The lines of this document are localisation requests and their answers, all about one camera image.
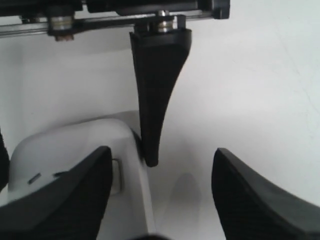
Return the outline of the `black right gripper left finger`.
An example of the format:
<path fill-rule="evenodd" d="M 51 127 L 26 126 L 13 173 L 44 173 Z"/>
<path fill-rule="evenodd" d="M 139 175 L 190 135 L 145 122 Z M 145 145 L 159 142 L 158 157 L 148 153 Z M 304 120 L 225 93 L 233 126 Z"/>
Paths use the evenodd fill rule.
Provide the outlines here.
<path fill-rule="evenodd" d="M 112 152 L 100 146 L 50 184 L 0 208 L 2 240 L 95 240 L 112 187 Z"/>

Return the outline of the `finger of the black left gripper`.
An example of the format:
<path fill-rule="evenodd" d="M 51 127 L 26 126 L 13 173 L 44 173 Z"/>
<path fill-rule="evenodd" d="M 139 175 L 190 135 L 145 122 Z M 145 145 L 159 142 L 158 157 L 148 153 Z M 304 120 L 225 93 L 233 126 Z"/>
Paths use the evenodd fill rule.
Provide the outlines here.
<path fill-rule="evenodd" d="M 132 32 L 131 50 L 136 77 L 141 146 L 148 167 L 159 164 L 159 149 L 168 104 L 189 56 L 192 31 Z"/>
<path fill-rule="evenodd" d="M 2 133 L 0 134 L 0 191 L 2 191 L 9 182 L 10 158 L 5 146 Z"/>

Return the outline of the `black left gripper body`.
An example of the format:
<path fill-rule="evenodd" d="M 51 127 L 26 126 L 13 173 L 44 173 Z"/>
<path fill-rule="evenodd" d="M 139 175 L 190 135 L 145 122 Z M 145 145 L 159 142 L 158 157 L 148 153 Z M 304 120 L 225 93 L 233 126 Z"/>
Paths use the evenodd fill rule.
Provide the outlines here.
<path fill-rule="evenodd" d="M 47 34 L 69 41 L 83 32 L 134 27 L 166 34 L 185 29 L 186 21 L 230 17 L 228 0 L 2 0 L 0 17 L 19 23 L 1 24 L 1 38 Z"/>

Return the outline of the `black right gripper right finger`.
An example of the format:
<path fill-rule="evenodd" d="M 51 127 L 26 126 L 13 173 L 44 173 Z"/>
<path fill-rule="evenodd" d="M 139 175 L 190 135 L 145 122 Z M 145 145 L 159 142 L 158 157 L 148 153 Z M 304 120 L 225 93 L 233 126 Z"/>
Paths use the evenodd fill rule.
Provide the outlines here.
<path fill-rule="evenodd" d="M 318 240 L 320 208 L 275 185 L 231 151 L 213 157 L 211 190 L 227 240 Z"/>

